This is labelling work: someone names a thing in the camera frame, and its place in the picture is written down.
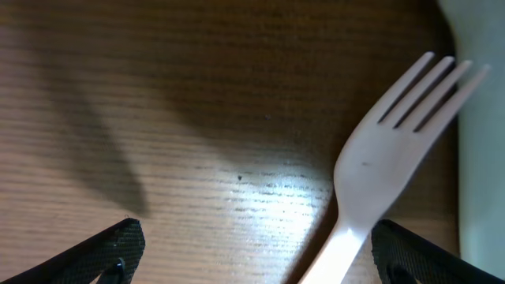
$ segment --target wood grain surface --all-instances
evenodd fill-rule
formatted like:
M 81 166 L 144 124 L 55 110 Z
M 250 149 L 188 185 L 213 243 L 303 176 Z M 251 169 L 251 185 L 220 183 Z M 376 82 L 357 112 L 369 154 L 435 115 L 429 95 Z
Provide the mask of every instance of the wood grain surface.
M 332 171 L 422 53 L 426 0 L 6 0 L 0 280 L 141 220 L 134 283 L 296 283 L 338 208 Z M 458 253 L 451 126 L 387 213 Z M 368 243 L 345 283 L 378 283 Z

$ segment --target white plastic fork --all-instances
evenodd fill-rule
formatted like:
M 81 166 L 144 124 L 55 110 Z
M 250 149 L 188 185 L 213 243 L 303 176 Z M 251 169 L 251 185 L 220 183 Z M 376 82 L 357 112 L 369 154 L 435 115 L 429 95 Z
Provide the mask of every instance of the white plastic fork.
M 395 202 L 433 142 L 489 70 L 488 65 L 483 66 L 419 128 L 472 65 L 470 61 L 462 62 L 411 110 L 452 65 L 454 58 L 445 57 L 396 103 L 433 56 L 427 52 L 419 58 L 372 107 L 347 140 L 334 172 L 339 219 L 299 283 L 342 282 L 368 232 Z

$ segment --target fork head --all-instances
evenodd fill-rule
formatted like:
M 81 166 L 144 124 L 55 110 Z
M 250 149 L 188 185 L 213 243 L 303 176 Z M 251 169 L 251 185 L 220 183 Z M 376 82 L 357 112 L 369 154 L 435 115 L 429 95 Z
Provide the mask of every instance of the fork head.
M 403 95 L 433 56 L 428 52 L 417 60 L 347 140 L 334 173 L 339 218 L 371 228 L 405 188 L 433 142 L 489 70 L 488 65 L 482 67 L 433 114 L 472 65 L 464 61 L 446 75 L 454 58 L 445 57 Z

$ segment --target fork handle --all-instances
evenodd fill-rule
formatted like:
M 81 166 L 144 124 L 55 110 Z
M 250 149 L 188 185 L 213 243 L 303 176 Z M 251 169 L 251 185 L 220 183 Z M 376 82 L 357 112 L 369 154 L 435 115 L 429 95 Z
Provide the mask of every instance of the fork handle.
M 341 283 L 368 232 L 367 229 L 351 226 L 339 216 L 330 237 L 298 284 Z

